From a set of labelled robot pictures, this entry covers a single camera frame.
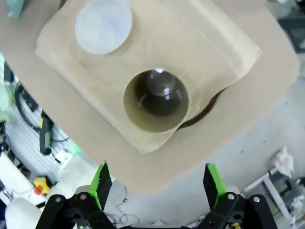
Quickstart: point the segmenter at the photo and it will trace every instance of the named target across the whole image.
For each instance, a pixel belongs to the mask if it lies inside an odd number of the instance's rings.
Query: red button
[[[42,193],[42,187],[38,186],[34,189],[35,194],[40,195]]]

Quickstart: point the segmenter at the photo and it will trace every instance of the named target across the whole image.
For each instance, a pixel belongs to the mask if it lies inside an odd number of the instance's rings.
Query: screw
[[[84,200],[84,199],[86,199],[86,198],[87,198],[87,197],[86,197],[86,195],[85,195],[85,194],[82,194],[82,195],[81,195],[81,199],[83,199],[83,200]]]
[[[234,198],[235,198],[235,197],[234,197],[233,194],[229,194],[229,195],[228,195],[228,199],[232,200],[232,199],[234,199]]]
[[[260,199],[258,197],[254,197],[254,202],[259,203]]]

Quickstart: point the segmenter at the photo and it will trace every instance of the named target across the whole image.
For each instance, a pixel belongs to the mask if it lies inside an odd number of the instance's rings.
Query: concrete floor
[[[270,157],[284,145],[295,158],[295,177],[305,175],[305,80],[299,79],[262,119],[241,133],[213,157],[203,161],[167,189],[144,197],[127,193],[128,201],[120,206],[125,213],[141,219],[141,223],[162,220],[169,224],[187,225],[209,211],[202,178],[205,163],[218,166],[227,185],[242,190],[270,169]],[[121,213],[115,208],[124,198],[124,186],[114,182],[106,211]],[[128,223],[135,223],[133,216]]]

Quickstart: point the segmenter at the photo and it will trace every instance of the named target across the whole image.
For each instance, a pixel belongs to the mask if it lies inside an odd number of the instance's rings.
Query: white plastic lid
[[[123,0],[94,0],[80,12],[76,39],[91,54],[116,50],[128,38],[132,28],[132,12]]]

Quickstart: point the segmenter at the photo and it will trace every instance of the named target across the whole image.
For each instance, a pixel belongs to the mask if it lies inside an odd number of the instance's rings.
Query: brown curved rim
[[[204,119],[209,114],[209,112],[213,109],[213,107],[215,106],[220,94],[225,89],[226,88],[222,89],[219,93],[214,95],[213,98],[210,100],[209,104],[197,116],[195,116],[194,118],[182,123],[182,125],[177,130],[190,127],[190,126],[200,122],[202,119]]]

